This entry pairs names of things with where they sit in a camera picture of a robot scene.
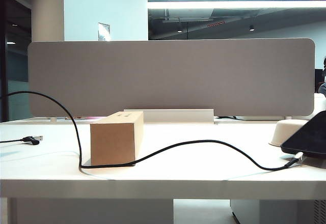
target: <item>cardboard box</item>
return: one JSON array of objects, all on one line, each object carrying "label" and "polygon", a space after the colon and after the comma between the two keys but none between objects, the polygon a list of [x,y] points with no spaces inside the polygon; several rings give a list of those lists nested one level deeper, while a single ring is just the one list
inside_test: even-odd
[{"label": "cardboard box", "polygon": [[134,161],[143,138],[142,111],[117,112],[91,127],[91,165]]}]

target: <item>ceiling light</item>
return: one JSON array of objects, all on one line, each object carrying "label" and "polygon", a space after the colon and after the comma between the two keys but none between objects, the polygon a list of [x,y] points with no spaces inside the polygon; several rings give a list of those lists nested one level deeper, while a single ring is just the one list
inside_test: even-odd
[{"label": "ceiling light", "polygon": [[326,1],[148,2],[148,9],[326,8]]}]

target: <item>white pillar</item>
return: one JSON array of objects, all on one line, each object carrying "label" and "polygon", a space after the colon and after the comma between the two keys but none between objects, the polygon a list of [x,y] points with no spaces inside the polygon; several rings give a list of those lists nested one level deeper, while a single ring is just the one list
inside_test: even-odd
[{"label": "white pillar", "polygon": [[64,40],[64,0],[32,0],[32,41]]}]

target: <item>white desk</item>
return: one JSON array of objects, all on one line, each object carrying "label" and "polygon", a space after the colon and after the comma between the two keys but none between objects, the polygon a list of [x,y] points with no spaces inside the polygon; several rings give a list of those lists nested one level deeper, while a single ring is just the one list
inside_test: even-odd
[{"label": "white desk", "polygon": [[[177,142],[218,139],[231,143],[265,167],[287,157],[268,144],[275,122],[145,125],[139,157]],[[84,164],[89,125],[78,125]],[[326,199],[326,164],[266,172],[238,152],[218,144],[187,145],[133,167],[78,170],[73,125],[0,124],[1,140],[43,135],[37,146],[1,145],[1,196],[50,199]]]}]

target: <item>usb connector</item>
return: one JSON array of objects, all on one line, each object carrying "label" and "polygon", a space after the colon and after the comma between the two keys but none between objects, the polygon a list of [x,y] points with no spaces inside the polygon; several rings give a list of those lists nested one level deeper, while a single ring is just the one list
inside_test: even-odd
[{"label": "usb connector", "polygon": [[294,163],[302,163],[305,160],[305,155],[303,152],[297,152],[294,157],[285,166],[290,167]]},{"label": "usb connector", "polygon": [[33,145],[38,145],[42,140],[43,140],[43,136],[26,136],[23,139],[21,139],[21,141],[31,142]]}]

